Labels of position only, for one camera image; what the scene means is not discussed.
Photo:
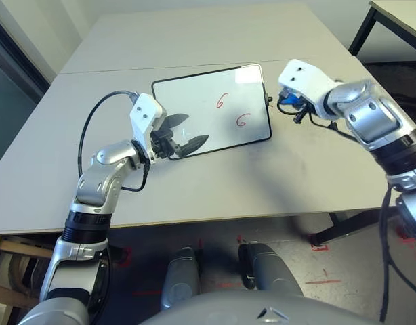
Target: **black metal table leg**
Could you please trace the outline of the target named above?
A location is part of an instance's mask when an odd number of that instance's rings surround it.
[[[416,49],[416,36],[411,34],[408,30],[399,26],[393,20],[387,18],[381,12],[376,11],[374,15],[375,21],[379,22],[381,25],[391,30],[394,34],[398,35],[401,39],[406,41],[411,47]]]
[[[358,30],[356,37],[354,38],[353,42],[350,45],[350,48],[348,49],[348,51],[353,56],[356,56],[357,53],[360,51],[360,49],[363,46],[363,43],[366,41],[366,38],[371,32],[373,25],[375,25],[376,12],[377,10],[371,7],[368,11],[368,14],[365,17],[365,20],[363,20],[363,23],[360,26],[360,29]]]
[[[378,222],[380,210],[381,209],[363,211],[351,218],[334,222],[333,227],[327,228],[317,234],[310,235],[310,242],[314,246],[321,246],[330,240],[341,238],[369,227]],[[393,217],[396,214],[396,207],[389,208],[388,217]]]

